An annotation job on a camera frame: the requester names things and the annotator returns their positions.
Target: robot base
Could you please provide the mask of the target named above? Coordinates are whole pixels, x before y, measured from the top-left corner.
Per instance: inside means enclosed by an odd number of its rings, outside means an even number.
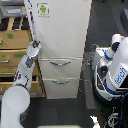
[[[99,89],[99,84],[102,85],[102,78],[104,78],[104,76],[106,75],[107,71],[103,74],[103,73],[99,73],[98,71],[98,66],[96,66],[95,72],[93,71],[93,77],[92,77],[92,85],[93,85],[93,93],[95,98],[99,101],[99,103],[103,106],[106,107],[113,107],[116,106],[119,103],[118,99],[112,98],[111,101],[107,100],[104,98],[103,95],[108,95],[109,93],[104,90],[104,88],[102,86],[100,86]]]

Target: white drawer unit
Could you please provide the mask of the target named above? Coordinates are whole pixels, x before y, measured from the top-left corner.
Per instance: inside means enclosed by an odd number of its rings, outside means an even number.
[[[77,98],[79,79],[44,79],[48,99]]]
[[[43,78],[72,78],[80,76],[81,59],[40,60]]]
[[[47,98],[76,98],[92,0],[24,3],[32,37],[36,33],[42,45],[38,60]]]

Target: drawer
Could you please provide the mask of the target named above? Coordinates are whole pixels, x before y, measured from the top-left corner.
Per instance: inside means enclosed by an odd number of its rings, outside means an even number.
[[[0,77],[7,77],[7,76],[15,76],[17,71],[17,67],[0,67]],[[40,72],[38,70],[37,65],[35,65],[33,70],[33,75],[39,75]]]
[[[19,31],[0,31],[0,49],[23,49],[30,43],[30,37],[27,30]]]
[[[13,78],[8,78],[7,81],[10,82],[0,82],[0,95],[4,94],[4,92],[13,85]],[[39,96],[42,95],[42,89],[39,84],[39,77],[37,76],[35,80],[32,81],[31,89],[30,89],[30,95]]]
[[[0,67],[0,77],[14,76],[17,67]]]
[[[44,78],[72,78],[79,77],[82,66],[80,59],[38,60],[41,74]]]
[[[79,79],[44,79],[47,99],[77,98]]]
[[[23,50],[0,50],[0,66],[18,66],[26,49]]]

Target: white cabinet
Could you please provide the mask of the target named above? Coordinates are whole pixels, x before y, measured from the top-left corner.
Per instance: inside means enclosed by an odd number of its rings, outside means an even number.
[[[76,98],[92,0],[24,2],[30,28],[33,31],[31,10],[42,44],[39,65],[47,98]],[[61,85],[52,79],[71,80]]]

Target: floor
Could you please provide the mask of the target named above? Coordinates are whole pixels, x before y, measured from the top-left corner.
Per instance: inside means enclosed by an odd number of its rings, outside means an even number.
[[[31,99],[28,116],[22,125],[25,128],[36,128],[40,125],[79,125],[82,128],[92,128],[91,115],[98,117],[103,128],[105,118],[109,113],[104,108],[101,114],[101,104],[93,96],[90,74],[90,61],[94,52],[93,44],[100,47],[111,45],[111,37],[115,33],[127,36],[120,22],[120,12],[128,7],[128,1],[93,0],[91,16],[86,40],[83,67],[77,99],[47,100],[46,98]]]

